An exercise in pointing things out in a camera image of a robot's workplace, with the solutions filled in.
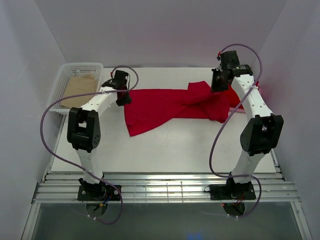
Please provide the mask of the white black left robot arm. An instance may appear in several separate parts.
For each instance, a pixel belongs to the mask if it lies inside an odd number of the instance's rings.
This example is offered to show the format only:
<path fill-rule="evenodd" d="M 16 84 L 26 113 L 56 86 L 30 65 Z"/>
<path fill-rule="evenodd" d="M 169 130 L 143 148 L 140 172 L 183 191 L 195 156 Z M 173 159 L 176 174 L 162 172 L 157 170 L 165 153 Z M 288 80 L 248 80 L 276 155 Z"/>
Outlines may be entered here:
<path fill-rule="evenodd" d="M 100 116 L 112 103 L 124 106 L 132 102 L 128 93 L 129 80 L 129 73 L 116 70 L 111 74 L 111 79 L 101 85 L 101 94 L 96 94 L 80 107 L 72 107 L 68 114 L 67 141 L 75 149 L 80 165 L 84 168 L 79 182 L 95 200 L 106 195 L 106 187 L 101 181 L 104 174 L 97 158 L 101 141 Z"/>

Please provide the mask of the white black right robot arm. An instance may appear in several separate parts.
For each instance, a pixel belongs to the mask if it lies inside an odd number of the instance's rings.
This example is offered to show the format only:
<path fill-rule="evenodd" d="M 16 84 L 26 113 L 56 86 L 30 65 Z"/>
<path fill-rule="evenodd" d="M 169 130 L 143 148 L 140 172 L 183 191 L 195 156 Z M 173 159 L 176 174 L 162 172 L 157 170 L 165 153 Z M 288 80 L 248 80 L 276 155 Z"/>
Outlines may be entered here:
<path fill-rule="evenodd" d="M 223 92 L 232 88 L 240 99 L 247 124 L 240 135 L 242 151 L 235 168 L 225 184 L 209 187 L 210 197 L 213 200 L 254 200 L 252 175 L 263 157 L 277 146 L 284 119 L 268 108 L 250 66 L 240 63 L 235 50 L 221 52 L 217 59 L 220 65 L 212 71 L 211 89 Z"/>

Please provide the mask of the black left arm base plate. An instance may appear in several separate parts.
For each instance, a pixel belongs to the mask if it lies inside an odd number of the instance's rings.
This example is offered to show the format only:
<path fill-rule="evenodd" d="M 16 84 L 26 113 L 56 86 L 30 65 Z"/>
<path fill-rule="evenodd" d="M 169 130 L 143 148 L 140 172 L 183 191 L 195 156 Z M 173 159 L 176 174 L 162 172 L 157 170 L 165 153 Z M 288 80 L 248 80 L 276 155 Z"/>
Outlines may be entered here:
<path fill-rule="evenodd" d="M 118 189 L 118 193 L 116 193 L 116 189 L 110 185 L 103 185 L 101 190 L 93 190 L 81 185 L 78 189 L 77 200 L 95 202 L 103 202 L 105 200 L 119 201 L 120 193 L 122 192 L 122 186 L 115 185 L 115 187 Z"/>

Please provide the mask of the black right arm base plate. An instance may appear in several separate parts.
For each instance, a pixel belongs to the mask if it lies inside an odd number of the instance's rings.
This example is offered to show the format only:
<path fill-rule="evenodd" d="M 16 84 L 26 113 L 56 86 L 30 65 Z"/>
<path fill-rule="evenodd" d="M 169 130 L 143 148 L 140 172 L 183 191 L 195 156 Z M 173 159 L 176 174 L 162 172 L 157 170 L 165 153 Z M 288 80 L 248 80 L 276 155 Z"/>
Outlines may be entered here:
<path fill-rule="evenodd" d="M 237 183 L 235 186 L 227 184 L 210 184 L 209 194 L 211 200 L 255 200 L 256 194 L 251 182 Z"/>

